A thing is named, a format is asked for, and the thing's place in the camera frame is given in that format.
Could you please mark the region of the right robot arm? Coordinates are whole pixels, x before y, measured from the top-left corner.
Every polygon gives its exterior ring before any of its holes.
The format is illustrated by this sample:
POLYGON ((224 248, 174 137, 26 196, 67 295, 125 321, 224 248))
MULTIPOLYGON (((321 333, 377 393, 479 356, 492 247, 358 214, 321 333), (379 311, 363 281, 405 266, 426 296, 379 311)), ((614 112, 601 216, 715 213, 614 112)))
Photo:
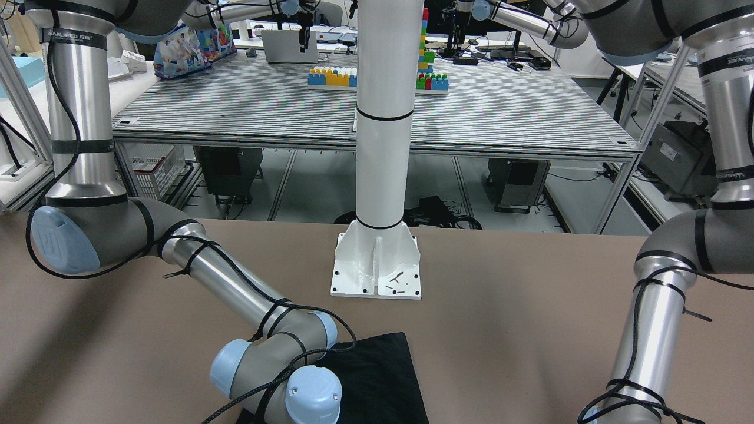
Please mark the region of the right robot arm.
POLYGON ((115 177, 106 38, 161 41, 205 1, 26 1, 45 45, 55 177, 33 207, 27 248, 56 277, 87 279, 139 257, 178 266, 257 330, 216 356, 210 376, 261 423, 336 423, 342 384, 317 361, 336 352, 331 312, 297 305, 261 281, 202 224, 168 204, 130 197, 115 177))

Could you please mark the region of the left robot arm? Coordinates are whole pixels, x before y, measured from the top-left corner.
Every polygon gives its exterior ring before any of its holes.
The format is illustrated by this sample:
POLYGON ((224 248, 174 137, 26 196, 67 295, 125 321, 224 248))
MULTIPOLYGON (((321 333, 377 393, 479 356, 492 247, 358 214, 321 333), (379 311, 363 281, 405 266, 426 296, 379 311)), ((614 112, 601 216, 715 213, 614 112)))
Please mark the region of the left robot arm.
POLYGON ((698 277, 752 274, 752 2, 574 5, 614 65, 643 64, 675 39, 696 51, 717 182, 708 208, 683 206, 644 241, 611 378, 576 421, 690 421, 664 399, 687 293, 698 277))

